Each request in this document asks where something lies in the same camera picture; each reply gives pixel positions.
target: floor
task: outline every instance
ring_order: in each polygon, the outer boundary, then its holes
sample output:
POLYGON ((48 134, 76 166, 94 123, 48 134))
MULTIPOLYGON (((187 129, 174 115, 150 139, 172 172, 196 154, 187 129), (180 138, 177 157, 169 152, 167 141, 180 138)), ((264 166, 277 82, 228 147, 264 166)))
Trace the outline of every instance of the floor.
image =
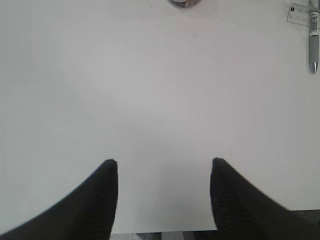
MULTIPOLYGON (((320 210, 294 211, 300 217, 320 226, 320 210)), ((179 232, 166 232, 165 239, 179 240, 179 232)), ((111 235, 110 240, 153 240, 154 233, 127 233, 111 235)))
POLYGON ((153 240, 153 233, 114 234, 110 236, 110 240, 153 240))

